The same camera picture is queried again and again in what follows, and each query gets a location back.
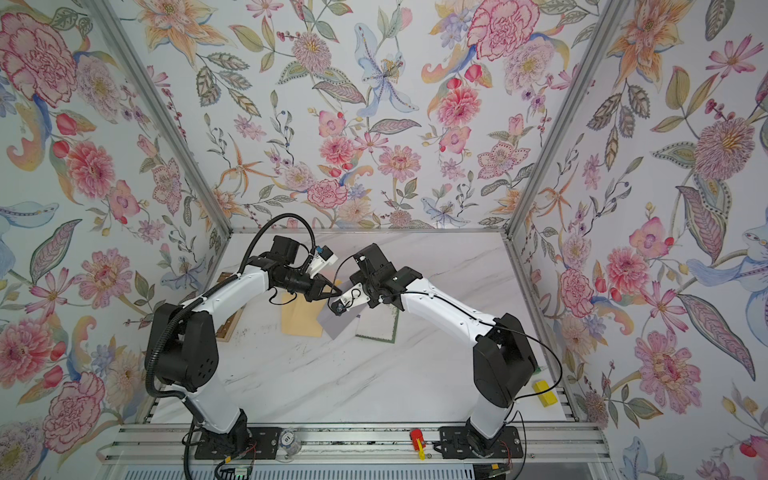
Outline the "aluminium rail frame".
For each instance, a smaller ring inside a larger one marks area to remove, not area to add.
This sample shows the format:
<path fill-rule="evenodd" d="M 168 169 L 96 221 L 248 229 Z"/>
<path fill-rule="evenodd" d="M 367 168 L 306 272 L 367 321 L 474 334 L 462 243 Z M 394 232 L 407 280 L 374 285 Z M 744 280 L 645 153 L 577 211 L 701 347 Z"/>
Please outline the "aluminium rail frame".
<path fill-rule="evenodd" d="M 607 441 L 589 423 L 515 422 L 521 459 L 444 459 L 434 448 L 448 423 L 293 423 L 253 427 L 293 429 L 301 451 L 275 460 L 195 460 L 200 440 L 182 424 L 122 427 L 98 454 L 98 479 L 215 479 L 219 465 L 252 467 L 251 479 L 615 479 Z M 409 432 L 420 429 L 426 459 L 413 449 Z"/>

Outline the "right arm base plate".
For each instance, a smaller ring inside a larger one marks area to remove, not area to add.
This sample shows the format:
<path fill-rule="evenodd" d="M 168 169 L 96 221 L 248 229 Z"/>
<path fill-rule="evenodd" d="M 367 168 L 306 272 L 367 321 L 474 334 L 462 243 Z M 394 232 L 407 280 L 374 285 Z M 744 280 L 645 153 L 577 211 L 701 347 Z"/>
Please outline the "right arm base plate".
<path fill-rule="evenodd" d="M 513 426 L 503 426 L 491 439 L 473 430 L 469 424 L 442 426 L 438 433 L 434 448 L 444 459 L 521 459 L 524 456 L 523 443 Z"/>

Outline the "red emergency stop button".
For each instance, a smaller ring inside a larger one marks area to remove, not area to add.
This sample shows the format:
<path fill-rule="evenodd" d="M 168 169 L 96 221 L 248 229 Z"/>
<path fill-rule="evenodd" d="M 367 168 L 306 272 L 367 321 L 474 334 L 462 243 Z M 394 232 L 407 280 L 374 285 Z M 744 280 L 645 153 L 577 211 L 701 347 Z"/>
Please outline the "red emergency stop button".
<path fill-rule="evenodd" d="M 409 432 L 409 437 L 413 446 L 413 449 L 417 452 L 418 458 L 421 461 L 426 459 L 425 452 L 425 440 L 423 433 L 420 429 L 413 429 Z"/>

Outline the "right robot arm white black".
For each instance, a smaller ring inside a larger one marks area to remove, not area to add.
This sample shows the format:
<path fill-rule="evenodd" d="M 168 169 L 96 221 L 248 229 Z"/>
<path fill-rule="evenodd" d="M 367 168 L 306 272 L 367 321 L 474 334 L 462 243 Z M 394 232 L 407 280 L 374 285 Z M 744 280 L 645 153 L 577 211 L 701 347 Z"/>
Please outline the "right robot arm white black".
<path fill-rule="evenodd" d="M 373 243 L 351 255 L 357 270 L 330 304 L 341 316 L 366 306 L 391 305 L 431 322 L 472 350 L 478 400 L 467 421 L 468 436 L 495 441 L 520 390 L 539 368 L 519 319 L 486 314 L 448 295 L 411 267 L 396 268 Z"/>

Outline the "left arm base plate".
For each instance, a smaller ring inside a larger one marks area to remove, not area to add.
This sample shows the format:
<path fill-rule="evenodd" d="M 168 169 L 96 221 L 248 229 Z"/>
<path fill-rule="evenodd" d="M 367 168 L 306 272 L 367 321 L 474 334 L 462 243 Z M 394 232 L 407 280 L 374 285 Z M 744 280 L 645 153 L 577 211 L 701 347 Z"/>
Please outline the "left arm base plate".
<path fill-rule="evenodd" d="M 275 460 L 280 427 L 249 427 L 231 434 L 215 434 L 204 430 L 195 448 L 195 460 L 223 460 L 244 453 L 246 459 Z"/>

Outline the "wooden chessboard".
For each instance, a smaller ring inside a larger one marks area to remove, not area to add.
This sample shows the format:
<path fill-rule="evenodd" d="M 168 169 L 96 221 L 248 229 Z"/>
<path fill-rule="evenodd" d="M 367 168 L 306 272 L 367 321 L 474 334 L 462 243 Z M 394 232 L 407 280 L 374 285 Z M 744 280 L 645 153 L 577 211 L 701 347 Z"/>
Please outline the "wooden chessboard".
<path fill-rule="evenodd" d="M 244 306 L 236 310 L 227 320 L 216 330 L 216 339 L 219 342 L 229 342 L 235 330 L 237 329 L 240 318 L 243 314 Z"/>

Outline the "round silver knob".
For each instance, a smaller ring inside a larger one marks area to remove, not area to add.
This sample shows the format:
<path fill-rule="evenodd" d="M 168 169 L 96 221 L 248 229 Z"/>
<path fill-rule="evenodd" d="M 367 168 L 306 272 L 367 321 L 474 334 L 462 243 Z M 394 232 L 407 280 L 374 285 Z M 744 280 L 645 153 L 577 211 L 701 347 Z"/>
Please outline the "round silver knob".
<path fill-rule="evenodd" d="M 301 451 L 302 443 L 293 429 L 283 429 L 278 440 L 279 449 L 286 457 L 293 457 Z"/>

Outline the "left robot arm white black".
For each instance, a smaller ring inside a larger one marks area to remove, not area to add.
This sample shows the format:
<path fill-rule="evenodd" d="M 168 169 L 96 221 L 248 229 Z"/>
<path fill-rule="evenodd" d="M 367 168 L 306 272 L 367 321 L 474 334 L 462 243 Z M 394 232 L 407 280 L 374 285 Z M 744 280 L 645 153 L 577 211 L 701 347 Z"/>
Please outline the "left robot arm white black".
<path fill-rule="evenodd" d="M 226 393 L 217 376 L 216 331 L 256 297 L 283 290 L 319 302 L 341 295 L 321 274 L 337 260 L 327 246 L 313 244 L 296 265 L 300 243 L 276 236 L 259 255 L 250 244 L 238 269 L 209 290 L 183 304 L 166 303 L 155 313 L 145 356 L 145 389 L 156 399 L 175 398 L 192 415 L 205 440 L 240 451 L 251 441 L 245 412 Z"/>

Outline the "green floral letter paper lower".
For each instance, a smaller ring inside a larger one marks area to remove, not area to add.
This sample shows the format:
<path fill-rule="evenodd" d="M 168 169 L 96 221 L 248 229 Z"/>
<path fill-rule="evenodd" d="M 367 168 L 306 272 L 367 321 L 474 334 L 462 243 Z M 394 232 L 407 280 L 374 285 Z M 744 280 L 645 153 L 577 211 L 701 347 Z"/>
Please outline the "green floral letter paper lower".
<path fill-rule="evenodd" d="M 400 311 L 392 305 L 366 308 L 358 315 L 355 335 L 365 340 L 394 344 Z"/>

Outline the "yellow envelope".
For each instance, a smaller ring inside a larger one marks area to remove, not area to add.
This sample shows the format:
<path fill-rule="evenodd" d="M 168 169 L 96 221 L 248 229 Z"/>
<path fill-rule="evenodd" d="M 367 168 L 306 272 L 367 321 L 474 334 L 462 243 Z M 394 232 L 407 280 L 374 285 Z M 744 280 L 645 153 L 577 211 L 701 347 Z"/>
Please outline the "yellow envelope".
<path fill-rule="evenodd" d="M 324 301 L 308 302 L 303 296 L 294 298 L 290 294 L 283 295 L 284 305 L 281 306 L 281 333 L 289 336 L 320 338 L 323 327 L 318 316 L 326 306 Z"/>

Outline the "small yellow block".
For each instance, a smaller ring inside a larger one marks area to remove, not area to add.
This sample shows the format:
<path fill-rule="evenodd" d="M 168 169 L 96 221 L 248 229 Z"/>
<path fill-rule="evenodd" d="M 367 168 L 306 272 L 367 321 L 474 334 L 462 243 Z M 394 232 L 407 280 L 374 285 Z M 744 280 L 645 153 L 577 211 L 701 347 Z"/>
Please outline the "small yellow block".
<path fill-rule="evenodd" d="M 556 388 L 557 384 L 550 384 L 544 379 L 537 380 L 533 384 L 535 397 L 539 400 L 544 408 L 549 408 L 559 403 L 558 396 L 556 394 Z"/>

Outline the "grey envelope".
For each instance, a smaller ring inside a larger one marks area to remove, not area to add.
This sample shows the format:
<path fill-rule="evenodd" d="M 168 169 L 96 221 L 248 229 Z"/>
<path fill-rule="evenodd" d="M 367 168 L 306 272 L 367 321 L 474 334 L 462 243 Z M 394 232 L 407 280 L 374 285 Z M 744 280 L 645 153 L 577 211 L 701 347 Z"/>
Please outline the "grey envelope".
<path fill-rule="evenodd" d="M 329 306 L 325 306 L 321 310 L 317 321 L 331 339 L 336 339 L 362 312 L 364 307 L 364 304 L 347 307 L 341 299 L 334 300 Z"/>

